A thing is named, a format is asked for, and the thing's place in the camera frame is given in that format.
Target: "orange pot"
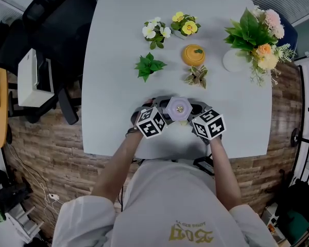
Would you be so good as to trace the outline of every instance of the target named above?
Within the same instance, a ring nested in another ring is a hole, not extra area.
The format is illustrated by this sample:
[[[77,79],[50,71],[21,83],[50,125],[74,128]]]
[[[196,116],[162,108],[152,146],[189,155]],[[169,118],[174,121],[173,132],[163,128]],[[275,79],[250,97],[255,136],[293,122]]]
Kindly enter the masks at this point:
[[[205,51],[201,46],[188,45],[182,52],[182,59],[189,66],[198,67],[205,61]]]

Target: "bouquet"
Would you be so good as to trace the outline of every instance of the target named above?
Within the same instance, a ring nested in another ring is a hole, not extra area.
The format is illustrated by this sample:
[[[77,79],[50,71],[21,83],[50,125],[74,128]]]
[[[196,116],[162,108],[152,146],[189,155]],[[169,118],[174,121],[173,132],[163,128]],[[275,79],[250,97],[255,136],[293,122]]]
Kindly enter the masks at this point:
[[[227,27],[229,36],[225,41],[232,44],[232,48],[239,48],[239,56],[244,56],[251,66],[251,80],[256,80],[261,86],[264,76],[271,75],[271,82],[278,84],[277,78],[280,71],[276,69],[279,61],[290,62],[295,52],[290,50],[290,45],[285,44],[277,47],[278,39],[284,37],[284,27],[280,22],[279,15],[273,11],[262,10],[259,6],[250,12],[245,10],[240,22],[231,20],[234,27]]]
[[[150,41],[150,49],[164,48],[165,38],[169,38],[171,34],[171,29],[166,27],[165,23],[160,21],[160,17],[149,20],[144,23],[142,29],[143,36],[146,41]]]
[[[201,27],[200,24],[196,23],[196,17],[183,14],[183,12],[177,12],[173,17],[171,23],[172,29],[181,32],[181,35],[187,37],[198,32]]]

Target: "artificial flower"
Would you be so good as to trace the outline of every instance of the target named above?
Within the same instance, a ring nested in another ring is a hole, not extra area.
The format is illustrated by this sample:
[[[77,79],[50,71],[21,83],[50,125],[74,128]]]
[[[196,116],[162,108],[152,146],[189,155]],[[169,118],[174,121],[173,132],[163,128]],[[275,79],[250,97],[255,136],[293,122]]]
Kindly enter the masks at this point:
[[[272,33],[274,36],[278,39],[282,39],[285,35],[284,27],[283,25],[278,25],[277,27],[274,27],[272,29]]]
[[[161,18],[160,17],[155,17],[154,19],[149,20],[149,23],[152,23],[153,26],[157,26],[158,22],[160,22]]]
[[[264,70],[272,70],[276,67],[278,57],[274,54],[266,54],[259,59],[257,65]]]
[[[182,27],[182,30],[187,35],[191,35],[192,33],[197,32],[198,27],[196,26],[195,22],[187,21],[187,22],[185,22],[184,26]]]
[[[143,36],[147,39],[153,39],[156,35],[156,32],[153,30],[154,28],[155,26],[152,23],[149,23],[146,27],[143,27]]]
[[[177,12],[173,17],[172,17],[172,20],[174,22],[181,22],[181,20],[184,19],[184,14],[183,12]]]
[[[260,56],[263,57],[266,54],[270,54],[271,53],[271,47],[269,44],[264,44],[261,45],[257,48],[256,53]]]
[[[254,15],[257,19],[262,13],[264,13],[264,10],[261,10],[259,6],[254,6],[253,10],[251,11],[251,14]]]
[[[270,28],[276,28],[280,25],[280,17],[275,11],[269,9],[265,12],[265,14],[265,21]]]
[[[170,38],[171,29],[169,27],[161,27],[160,33],[163,35],[164,38]]]

